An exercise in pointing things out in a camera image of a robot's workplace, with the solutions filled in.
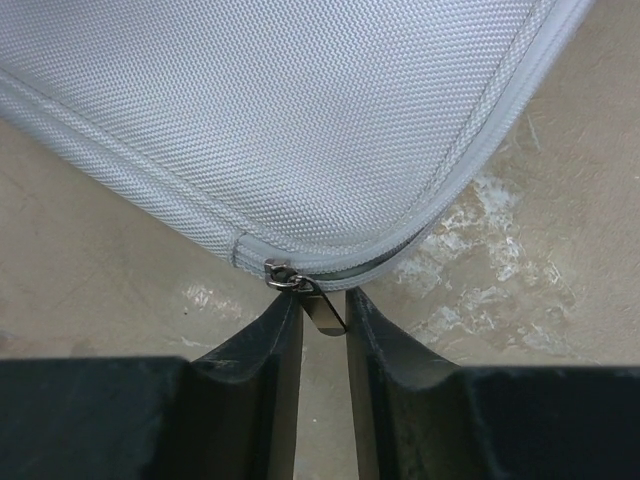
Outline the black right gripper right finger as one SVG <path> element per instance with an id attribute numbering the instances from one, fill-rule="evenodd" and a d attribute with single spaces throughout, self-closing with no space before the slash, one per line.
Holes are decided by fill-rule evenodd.
<path id="1" fill-rule="evenodd" d="M 635 479 L 632 366 L 459 366 L 346 295 L 363 479 Z"/>

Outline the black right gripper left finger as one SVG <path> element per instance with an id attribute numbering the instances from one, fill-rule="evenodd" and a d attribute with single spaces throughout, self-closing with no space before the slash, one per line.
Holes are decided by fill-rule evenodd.
<path id="1" fill-rule="evenodd" d="M 289 479 L 302 309 L 282 294 L 197 360 L 1 364 L 5 479 Z"/>

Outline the metal zipper pull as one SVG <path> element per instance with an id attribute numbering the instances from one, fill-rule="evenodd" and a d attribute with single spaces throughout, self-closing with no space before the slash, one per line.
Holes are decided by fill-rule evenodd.
<path id="1" fill-rule="evenodd" d="M 328 296 L 311 277 L 299 273 L 287 262 L 268 259 L 264 263 L 265 282 L 275 290 L 296 297 L 316 329 L 326 336 L 347 333 L 347 325 Z"/>

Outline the grey medicine case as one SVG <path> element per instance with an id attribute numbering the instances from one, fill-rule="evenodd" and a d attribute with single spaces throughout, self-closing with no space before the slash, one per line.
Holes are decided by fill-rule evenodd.
<path id="1" fill-rule="evenodd" d="M 417 247 L 588 1 L 5 1 L 1 115 L 235 267 Z"/>

